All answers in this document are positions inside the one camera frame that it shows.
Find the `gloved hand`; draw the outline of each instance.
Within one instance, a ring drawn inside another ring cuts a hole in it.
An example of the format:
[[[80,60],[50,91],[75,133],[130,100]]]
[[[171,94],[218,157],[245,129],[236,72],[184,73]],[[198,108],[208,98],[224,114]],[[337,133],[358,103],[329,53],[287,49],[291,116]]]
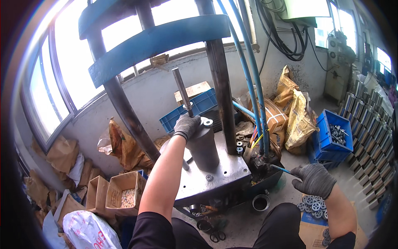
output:
[[[326,200],[337,180],[332,177],[322,164],[313,163],[300,165],[290,171],[292,175],[301,178],[302,182],[293,179],[295,189],[310,195],[316,195]]]
[[[174,126],[174,134],[181,135],[188,142],[188,139],[195,133],[200,124],[200,116],[191,118],[188,113],[181,115]]]

